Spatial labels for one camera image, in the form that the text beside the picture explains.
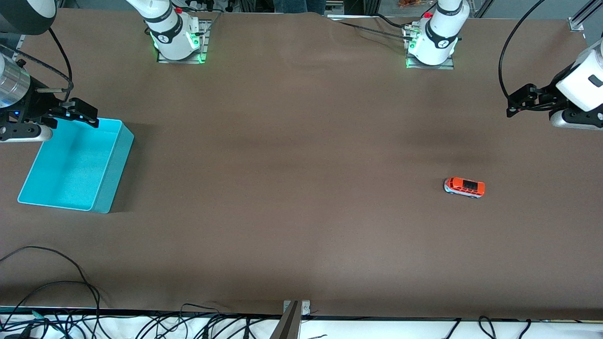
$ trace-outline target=robotic arm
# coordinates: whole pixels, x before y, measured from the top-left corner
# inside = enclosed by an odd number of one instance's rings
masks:
[[[145,19],[159,52],[182,60],[200,48],[199,18],[175,8],[170,0],[126,0]]]
[[[426,65],[440,65],[454,53],[458,33],[469,17],[467,0],[439,0],[433,17],[424,17],[415,25],[417,32],[408,52]]]
[[[603,130],[603,39],[539,89],[527,84],[510,95],[507,117],[549,110],[553,126]]]
[[[156,48],[169,60],[181,60],[200,49],[199,20],[177,11],[170,0],[127,0],[145,19]],[[54,0],[5,0],[0,7],[0,32],[42,34],[56,16]],[[0,56],[0,142],[46,141],[57,127],[56,118],[98,127],[98,110],[83,100],[55,97],[31,77],[25,62]]]
[[[0,5],[0,31],[42,34],[54,22],[54,0],[9,0]],[[97,109],[78,98],[63,101],[31,77],[18,62],[0,55],[0,142],[46,141],[57,127],[56,118],[81,121],[98,127]]]

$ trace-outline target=toy van window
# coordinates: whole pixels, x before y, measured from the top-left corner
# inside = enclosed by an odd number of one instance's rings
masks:
[[[474,191],[478,190],[478,183],[471,182],[469,180],[463,180],[463,187],[467,189],[472,189]]]

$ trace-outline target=plastic tray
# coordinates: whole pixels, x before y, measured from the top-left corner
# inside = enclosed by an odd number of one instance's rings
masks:
[[[18,201],[23,204],[109,213],[134,135],[120,120],[98,128],[59,120],[40,147]]]

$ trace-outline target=tabletop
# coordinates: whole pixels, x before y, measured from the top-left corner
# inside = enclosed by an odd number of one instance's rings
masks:
[[[396,38],[317,14],[224,14],[207,63],[164,65],[136,12],[61,10],[72,95],[136,139],[106,215],[17,203],[39,144],[0,145],[2,252],[61,250],[108,308],[309,299],[318,314],[601,318],[603,134],[506,118],[497,64],[515,24],[470,19],[455,69],[433,71],[406,69]],[[526,21],[506,85],[544,86],[585,47],[564,21]],[[48,33],[23,50],[65,68]],[[485,196],[446,194],[450,176]],[[77,278],[39,252],[0,269],[3,305]],[[28,304],[92,306],[87,293]]]

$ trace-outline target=silver cylinder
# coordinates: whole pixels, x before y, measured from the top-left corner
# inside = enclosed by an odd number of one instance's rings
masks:
[[[30,75],[18,67],[13,59],[0,57],[0,108],[14,105],[30,88]]]

